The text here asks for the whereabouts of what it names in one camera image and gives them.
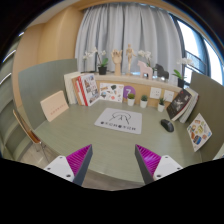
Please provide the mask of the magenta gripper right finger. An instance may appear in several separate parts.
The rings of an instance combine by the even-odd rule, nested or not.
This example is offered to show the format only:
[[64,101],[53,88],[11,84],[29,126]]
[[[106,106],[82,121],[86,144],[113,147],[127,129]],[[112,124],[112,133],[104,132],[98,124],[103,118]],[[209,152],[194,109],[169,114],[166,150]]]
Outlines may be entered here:
[[138,144],[135,145],[135,156],[145,184],[182,169],[182,166],[169,155],[160,156]]

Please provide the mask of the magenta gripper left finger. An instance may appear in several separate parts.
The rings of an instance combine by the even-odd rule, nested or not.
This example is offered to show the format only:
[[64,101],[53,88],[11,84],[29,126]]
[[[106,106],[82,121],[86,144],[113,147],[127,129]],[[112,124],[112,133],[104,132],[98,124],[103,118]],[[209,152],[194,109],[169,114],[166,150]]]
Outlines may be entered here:
[[87,145],[68,156],[59,155],[44,170],[81,186],[92,154],[92,145]]

